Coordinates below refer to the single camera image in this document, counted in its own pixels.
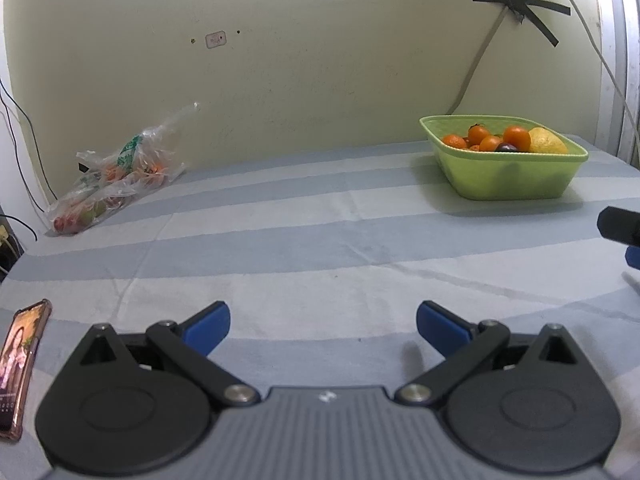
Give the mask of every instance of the wall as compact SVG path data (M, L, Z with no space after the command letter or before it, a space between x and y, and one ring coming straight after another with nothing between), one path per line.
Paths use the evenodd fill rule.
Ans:
M4 38L3 4L4 0L0 0L0 38ZM0 41L0 78L2 78L4 86L9 92L11 92L12 86L8 72L4 41ZM27 145L20 131L18 115L14 106L10 102L8 102L8 108L10 111L12 125L14 126L18 147L18 157L20 159L22 171L27 184L36 197L36 200L38 200L41 206L44 206L46 204L46 200L31 165ZM27 222L27 224L29 224L39 234L42 234L48 228L41 220L42 217L38 214L38 211L31 203L20 179L18 166L15 163L14 146L9 134L4 107L2 107L0 113L2 114L2 117L0 118L0 205L2 206L0 212L20 218L24 222ZM9 220L8 223L23 247L28 248L34 243L33 235L26 227L14 220Z
M577 1L599 37L596 0ZM112 150L194 100L204 109L180 155L195 166L420 139L417 119L444 113L499 10L471 0L6 0L4 14L15 96L62 192L77 150ZM527 116L593 140L599 61L575 13L536 12L558 47L508 16L458 111ZM228 43L206 49L217 30Z

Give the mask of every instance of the smartphone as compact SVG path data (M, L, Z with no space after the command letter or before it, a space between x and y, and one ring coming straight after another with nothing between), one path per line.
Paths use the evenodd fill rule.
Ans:
M36 350L51 313L49 300L19 310L0 353L0 438L19 440Z

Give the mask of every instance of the striped tablecloth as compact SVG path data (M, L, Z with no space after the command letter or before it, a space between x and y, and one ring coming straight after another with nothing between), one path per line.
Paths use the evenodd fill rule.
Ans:
M185 174L100 226L44 237L0 286L0 331L49 298L17 445L0 479L48 469L37 406L89 325L141 331L213 300L232 311L210 356L273 384L400 384L440 357L415 331L424 299L513 331L569 328L623 413L607 463L640 478L640 271L599 237L607 205L640 210L640 173L592 147L558 200L470 202L427 142L291 156Z

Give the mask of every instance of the electrical cable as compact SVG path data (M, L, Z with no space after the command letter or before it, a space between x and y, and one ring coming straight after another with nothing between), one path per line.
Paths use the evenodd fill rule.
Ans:
M460 87L460 92L458 92L456 100L447 111L447 115L451 115L460 106L460 103L462 102L462 99L466 94L466 90L469 88L469 84L471 83L471 78L474 76L474 73L476 72L476 68L478 68L478 65L480 64L480 60L482 59L482 56L484 56L484 53L486 52L487 47L489 46L489 43L491 43L491 40L495 36L495 33L498 32L498 28L504 21L504 18L507 15L508 11L509 11L509 7L504 6L500 11L500 14L498 15L498 18L495 20L495 23L489 29L489 32L487 33L486 37L484 38L484 41L482 42L482 45L480 45L480 49L476 53L474 60L471 62L471 66L469 67L468 72L466 72L465 79L462 82L462 86Z
M4 99L2 98L2 92L0 92L0 102L2 102L2 105L4 105L4 110L6 111L6 121L9 124L9 133L11 133L11 139L14 144L15 161L18 164L18 171L20 172L20 178L22 179L22 183L24 184L24 187L27 190L29 198L31 199L33 204L40 210L40 212L44 213L44 209L41 208L40 204L38 204L38 202L36 202L36 199L33 197L31 193L31 189L29 189L29 185L27 184L27 181L24 177L24 173L22 172L22 166L20 165L20 158L18 157L18 143L15 140L14 127L11 124L11 112L9 111L9 107L6 105L6 102L4 102Z
M33 137L33 143L34 143L34 145L36 147L36 154L38 155L38 161L40 163L40 169L42 170L42 176L44 177L44 181L47 183L47 187L49 188L49 191L53 195L53 198L55 198L57 200L58 197L56 196L56 193L51 189L51 184L49 183L49 180L47 179L47 174L44 172L44 166L42 165L42 158L40 157L40 149L38 147L38 140L36 139L36 132L33 129L33 123L31 122L30 117L22 109L22 107L16 102L16 100L11 96L11 94L9 94L8 90L4 87L4 83L2 82L2 78L0 78L0 87L2 87L2 90L4 90L4 93L6 94L6 96L9 99L11 99L12 103L14 105L16 105L18 110L20 110L22 112L22 114L24 115L24 117L27 119L27 122L29 123L29 127L31 128L31 137Z
M18 251L18 257L22 256L24 254L24 249L20 245L20 242L18 241L18 238L16 238L13 233L9 233L9 236L14 239L15 248Z
M631 123L631 127L633 128L634 133L636 135L636 148L638 149L638 157L640 157L640 129L638 128L638 126L636 124L633 124L633 116L634 115L631 113L631 108L629 108L629 105L626 102L626 97L622 93L622 90L620 89L620 86L618 85L618 82L616 81L616 78L613 75L613 72L611 71L611 68L609 67L609 64L604 59L604 56L602 55L600 49L598 48L598 45L596 44L596 41L593 38L593 34L589 30L589 26L587 25L587 21L584 19L584 16L580 12L580 9L578 8L578 5L575 3L575 0L569 0L569 1L571 2L572 6L574 6L575 13L578 15L578 18L580 18L580 21L582 22L582 26L584 27L584 31L587 33L587 36L589 37L589 41L591 43L591 46L596 51L596 54L598 54L598 57L600 58L600 61L602 62L605 70L609 74L609 77L611 78L611 82L613 83L613 87L616 89L617 94L620 96L620 98L622 99L622 102L625 105L626 116L628 117L628 120Z
M11 215L5 215L0 213L0 216L3 218L9 218L11 220L15 220L16 222L20 222L22 225L24 225L29 231L31 231L31 233L33 233L33 237L36 238L36 241L38 241L38 235L36 233L36 231L34 231L31 226L25 222L23 222L22 220L20 220L19 218L16 218L15 216L11 216Z

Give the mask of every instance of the phone case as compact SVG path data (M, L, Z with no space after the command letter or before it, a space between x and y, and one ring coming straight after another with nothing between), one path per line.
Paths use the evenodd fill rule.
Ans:
M36 328L33 332L32 339L29 343L29 349L27 351L27 358L24 363L24 371L20 378L17 395L15 398L15 410L13 419L11 421L11 427L8 430L0 431L0 438L7 440L20 440L22 436L22 417L24 415L24 403L27 399L27 389L31 380L31 371L33 370L33 363L35 361L36 352L40 346L40 339L42 338L42 332L51 314L51 302L49 300L41 300L38 303L34 303L24 309L18 310L14 314L14 320L11 323L9 331L7 332L7 339L16 323L16 319L20 314L25 313L29 309L36 308L38 306L43 307L42 315L37 322Z

